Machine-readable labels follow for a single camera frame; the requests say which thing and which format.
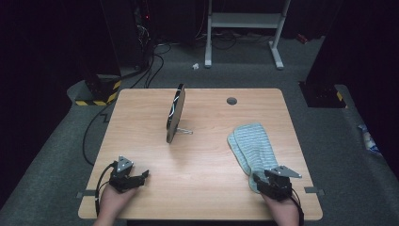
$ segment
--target white metal stand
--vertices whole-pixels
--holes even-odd
[[[270,50],[279,70],[284,68],[277,45],[287,17],[291,0],[285,0],[282,13],[218,13],[212,12],[212,0],[209,0],[208,27],[205,49],[205,68],[212,67],[212,27],[250,27],[250,28],[275,28],[276,34],[269,42]]]

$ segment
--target light blue towel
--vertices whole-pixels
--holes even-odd
[[[228,135],[228,142],[244,173],[249,176],[249,187],[259,193],[253,174],[267,182],[264,170],[279,165],[263,126],[258,122],[238,126]]]

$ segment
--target wrist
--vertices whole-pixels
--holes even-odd
[[[102,214],[100,212],[96,221],[94,222],[94,226],[112,226],[114,225],[116,217],[109,214]]]

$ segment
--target round hole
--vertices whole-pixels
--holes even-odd
[[[229,97],[229,98],[227,99],[227,104],[229,104],[229,105],[235,105],[235,104],[237,104],[237,99],[235,99],[234,97]]]

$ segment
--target hand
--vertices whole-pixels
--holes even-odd
[[[113,225],[116,217],[136,194],[137,188],[119,193],[113,186],[106,185],[100,199],[100,214],[95,226]]]
[[[279,226],[299,225],[298,210],[292,200],[286,199],[279,202],[277,200],[270,199],[262,193],[261,195],[270,209],[273,220],[275,220]]]

